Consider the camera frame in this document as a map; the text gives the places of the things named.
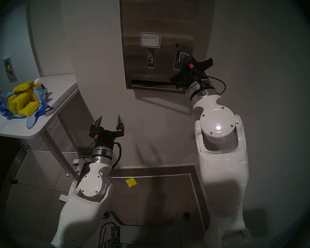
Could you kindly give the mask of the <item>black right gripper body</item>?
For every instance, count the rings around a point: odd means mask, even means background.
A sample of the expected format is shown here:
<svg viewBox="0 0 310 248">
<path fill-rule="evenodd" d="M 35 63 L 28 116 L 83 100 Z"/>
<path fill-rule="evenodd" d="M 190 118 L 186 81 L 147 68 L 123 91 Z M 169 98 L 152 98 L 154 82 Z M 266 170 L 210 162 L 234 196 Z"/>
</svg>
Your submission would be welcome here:
<svg viewBox="0 0 310 248">
<path fill-rule="evenodd" d="M 171 84 L 176 85 L 176 88 L 186 88 L 188 89 L 193 82 L 195 82 L 195 76 L 197 79 L 197 74 L 205 75 L 205 70 L 213 66 L 213 59 L 210 57 L 209 59 L 198 62 L 194 57 L 189 56 L 186 57 L 182 62 L 180 62 L 180 71 L 176 75 L 169 78 Z"/>
</svg>

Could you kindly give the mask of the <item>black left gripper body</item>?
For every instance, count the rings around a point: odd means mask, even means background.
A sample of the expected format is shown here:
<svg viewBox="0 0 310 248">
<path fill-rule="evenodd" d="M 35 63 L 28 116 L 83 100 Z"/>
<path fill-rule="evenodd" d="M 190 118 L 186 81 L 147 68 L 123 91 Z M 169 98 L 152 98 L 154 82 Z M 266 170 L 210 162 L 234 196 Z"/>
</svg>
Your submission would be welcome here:
<svg viewBox="0 0 310 248">
<path fill-rule="evenodd" d="M 113 147 L 116 139 L 115 132 L 101 129 L 98 138 L 95 139 L 94 147 Z"/>
</svg>

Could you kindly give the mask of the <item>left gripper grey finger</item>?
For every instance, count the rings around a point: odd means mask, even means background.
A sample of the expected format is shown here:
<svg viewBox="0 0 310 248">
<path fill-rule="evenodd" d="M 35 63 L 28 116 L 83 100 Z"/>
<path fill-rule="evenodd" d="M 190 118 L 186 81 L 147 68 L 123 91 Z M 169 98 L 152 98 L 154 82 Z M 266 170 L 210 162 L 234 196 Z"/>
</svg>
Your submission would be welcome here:
<svg viewBox="0 0 310 248">
<path fill-rule="evenodd" d="M 89 137 L 92 139 L 98 138 L 99 133 L 101 132 L 101 120 L 102 116 L 99 117 L 91 126 L 90 126 L 90 132 Z"/>
<path fill-rule="evenodd" d="M 116 137 L 123 137 L 124 136 L 124 124 L 123 124 L 123 120 L 121 118 L 120 115 L 118 115 L 118 123 L 117 123 L 117 126 L 116 126 L 116 132 L 115 132 L 115 135 Z"/>
</svg>

